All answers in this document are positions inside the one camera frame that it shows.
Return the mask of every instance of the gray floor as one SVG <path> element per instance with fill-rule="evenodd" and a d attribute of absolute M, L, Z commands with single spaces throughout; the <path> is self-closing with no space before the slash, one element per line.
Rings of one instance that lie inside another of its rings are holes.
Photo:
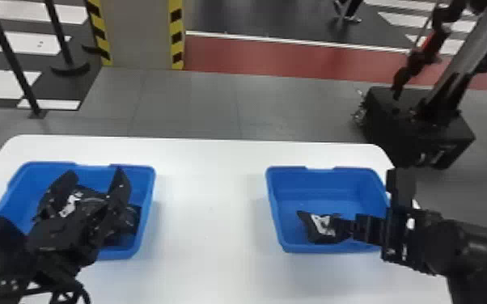
<path fill-rule="evenodd" d="M 362 142 L 349 115 L 371 83 L 104 68 L 81 111 L 0 109 L 0 147 L 18 134 Z M 418 171 L 427 209 L 487 226 L 487 91 L 462 109 L 478 139 L 447 171 Z"/>

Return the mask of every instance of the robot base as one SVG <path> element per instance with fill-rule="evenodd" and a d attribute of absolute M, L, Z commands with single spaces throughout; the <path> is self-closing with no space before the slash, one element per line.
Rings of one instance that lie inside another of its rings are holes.
<path fill-rule="evenodd" d="M 415 120 L 413 109 L 428 90 L 405 89 L 399 101 L 386 87 L 372 87 L 362 110 L 362 129 L 369 143 L 382 147 L 396 167 L 447 169 L 476 139 L 462 116 L 438 127 Z"/>

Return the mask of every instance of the hazard tape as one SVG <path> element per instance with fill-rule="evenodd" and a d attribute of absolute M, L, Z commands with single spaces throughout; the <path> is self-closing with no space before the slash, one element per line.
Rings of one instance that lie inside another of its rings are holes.
<path fill-rule="evenodd" d="M 170 55 L 172 68 L 182 70 L 184 66 L 184 25 L 183 0 L 168 0 L 168 20 L 170 22 Z"/>
<path fill-rule="evenodd" d="M 109 52 L 108 33 L 106 32 L 106 24 L 102 17 L 102 9 L 100 0 L 86 0 L 85 7 L 92 23 L 92 33 L 96 39 L 96 46 L 98 53 L 102 59 L 102 65 L 113 65 L 112 56 Z"/>

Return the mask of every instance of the black metal railing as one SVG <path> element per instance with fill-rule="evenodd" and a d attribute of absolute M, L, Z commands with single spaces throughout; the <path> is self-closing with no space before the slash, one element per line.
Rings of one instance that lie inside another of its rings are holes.
<path fill-rule="evenodd" d="M 64 30 L 62 28 L 61 22 L 58 18 L 57 10 L 53 0 L 44 0 L 49 18 L 51 19 L 51 24 L 53 25 L 53 30 L 57 36 L 58 43 L 60 45 L 62 53 L 62 62 L 51 65 L 51 70 L 64 77 L 79 76 L 87 73 L 91 69 L 91 65 L 88 61 L 82 59 L 81 57 L 72 56 L 68 42 L 65 39 Z M 38 104 L 38 100 L 34 94 L 31 85 L 28 83 L 24 76 L 23 67 L 20 65 L 13 48 L 11 47 L 4 28 L 0 23 L 0 47 L 4 53 L 4 56 L 9 63 L 13 74 L 17 78 L 21 89 L 23 90 L 23 97 L 28 101 L 30 108 L 32 110 L 29 118 L 42 119 L 47 114 L 47 110 L 42 109 Z"/>

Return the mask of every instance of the blue tray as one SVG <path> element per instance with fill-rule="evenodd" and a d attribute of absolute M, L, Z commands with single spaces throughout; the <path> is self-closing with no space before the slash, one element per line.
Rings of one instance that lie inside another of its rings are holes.
<path fill-rule="evenodd" d="M 68 170 L 79 177 L 79 184 L 99 192 L 107 192 L 115 174 L 121 167 L 129 177 L 132 186 L 129 203 L 142 207 L 136 235 L 121 238 L 118 246 L 104 247 L 99 260 L 122 260 L 134 255 L 142 243 L 143 232 L 149 217 L 153 199 L 155 170 L 151 167 L 110 165 L 107 167 L 80 166 L 76 163 L 25 163 L 11 178 L 6 193 L 0 200 L 0 216 L 12 221 L 27 234 L 32 228 L 32 217 L 41 197 L 55 179 Z"/>
<path fill-rule="evenodd" d="M 352 239 L 338 244 L 310 243 L 304 224 L 296 214 L 298 210 L 316 214 L 340 213 L 349 220 L 354 220 L 357 213 L 385 217 L 388 206 L 385 187 L 371 169 L 270 167 L 266 179 L 277 239 L 284 251 L 345 253 L 379 250 L 379 247 Z"/>

